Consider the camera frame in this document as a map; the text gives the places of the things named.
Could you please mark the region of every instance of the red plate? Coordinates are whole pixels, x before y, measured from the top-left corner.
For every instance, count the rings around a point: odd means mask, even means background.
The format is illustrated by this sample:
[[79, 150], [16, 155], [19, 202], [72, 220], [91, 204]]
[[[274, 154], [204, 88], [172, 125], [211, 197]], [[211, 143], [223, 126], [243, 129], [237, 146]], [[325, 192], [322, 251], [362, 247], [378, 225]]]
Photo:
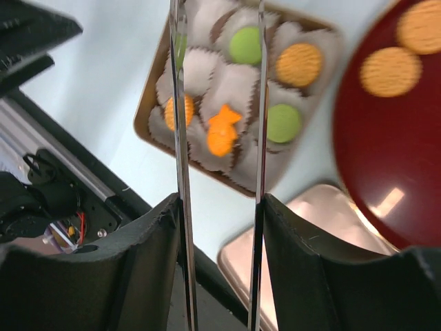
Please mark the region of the red plate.
[[441, 53], [421, 56], [423, 72], [406, 95], [365, 92], [359, 74], [376, 50], [397, 46], [401, 0], [369, 32], [343, 77], [334, 113], [334, 150], [360, 211], [397, 248], [441, 245]]

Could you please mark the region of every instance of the orange fish cracker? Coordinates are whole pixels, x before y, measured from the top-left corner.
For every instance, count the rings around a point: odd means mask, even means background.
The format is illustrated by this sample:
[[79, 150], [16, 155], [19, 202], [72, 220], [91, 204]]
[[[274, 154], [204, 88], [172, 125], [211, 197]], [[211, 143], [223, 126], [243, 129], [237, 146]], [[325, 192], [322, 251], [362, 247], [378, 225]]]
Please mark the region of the orange fish cracker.
[[241, 119], [241, 114], [224, 105], [219, 114], [208, 121], [207, 145], [213, 155], [224, 157], [232, 152], [234, 141], [238, 138], [234, 124]]

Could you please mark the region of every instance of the red wire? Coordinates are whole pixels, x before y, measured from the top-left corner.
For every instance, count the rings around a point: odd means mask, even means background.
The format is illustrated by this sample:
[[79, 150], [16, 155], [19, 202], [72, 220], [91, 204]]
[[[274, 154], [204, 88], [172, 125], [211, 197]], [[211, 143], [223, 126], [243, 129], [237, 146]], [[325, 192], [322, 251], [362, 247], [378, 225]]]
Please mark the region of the red wire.
[[78, 217], [80, 218], [80, 245], [83, 243], [84, 234], [85, 234], [85, 214], [84, 212], [77, 212]]

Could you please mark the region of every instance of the copper tray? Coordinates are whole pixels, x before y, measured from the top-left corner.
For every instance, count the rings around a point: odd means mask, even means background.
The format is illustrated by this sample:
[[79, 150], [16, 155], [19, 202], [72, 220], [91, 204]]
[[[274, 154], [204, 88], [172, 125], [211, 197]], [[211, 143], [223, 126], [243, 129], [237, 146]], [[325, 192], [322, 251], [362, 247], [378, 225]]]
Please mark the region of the copper tray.
[[[339, 189], [325, 184], [316, 185], [287, 204], [300, 217], [330, 234], [353, 245], [390, 255], [395, 250], [369, 228], [359, 217], [359, 211]], [[240, 301], [248, 306], [251, 280], [253, 229], [228, 243], [218, 254], [218, 267]], [[276, 331], [277, 319], [265, 249], [262, 255], [260, 321], [262, 331]]]

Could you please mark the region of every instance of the pastry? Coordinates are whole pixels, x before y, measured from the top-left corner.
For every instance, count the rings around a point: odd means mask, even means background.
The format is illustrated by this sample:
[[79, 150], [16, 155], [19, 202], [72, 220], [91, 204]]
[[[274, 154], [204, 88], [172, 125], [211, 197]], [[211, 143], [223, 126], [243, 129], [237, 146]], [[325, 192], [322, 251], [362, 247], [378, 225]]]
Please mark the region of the pastry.
[[175, 44], [174, 51], [178, 55], [176, 57], [176, 68], [179, 70], [179, 68], [182, 68], [184, 64], [185, 49], [187, 48], [187, 36], [177, 34]]
[[416, 54], [441, 51], [441, 0], [421, 1], [405, 12], [398, 22], [397, 38]]
[[247, 26], [240, 29], [229, 42], [229, 55], [234, 63], [257, 64], [262, 60], [259, 29]]
[[[186, 127], [192, 121], [194, 114], [194, 103], [193, 99], [189, 95], [185, 95], [185, 125]], [[173, 98], [168, 99], [167, 105], [164, 110], [164, 120], [167, 127], [174, 131], [174, 109], [173, 109]]]
[[267, 138], [274, 143], [288, 143], [302, 128], [299, 111], [283, 103], [268, 109]]
[[219, 114], [209, 120], [207, 145], [213, 155], [224, 157], [232, 152], [234, 141], [238, 138], [234, 124], [241, 119], [242, 115], [224, 105]]
[[421, 71], [420, 58], [414, 53], [400, 47], [383, 48], [365, 59], [360, 80], [377, 97], [398, 97], [416, 85]]
[[193, 116], [192, 123], [187, 128], [187, 143], [189, 150], [189, 158], [199, 163], [208, 171], [220, 171], [227, 174], [234, 160], [234, 150], [222, 157], [214, 155], [207, 144], [208, 132], [204, 128], [197, 115]]
[[276, 62], [279, 81], [297, 88], [313, 83], [323, 65], [321, 51], [308, 43], [295, 43], [286, 48]]

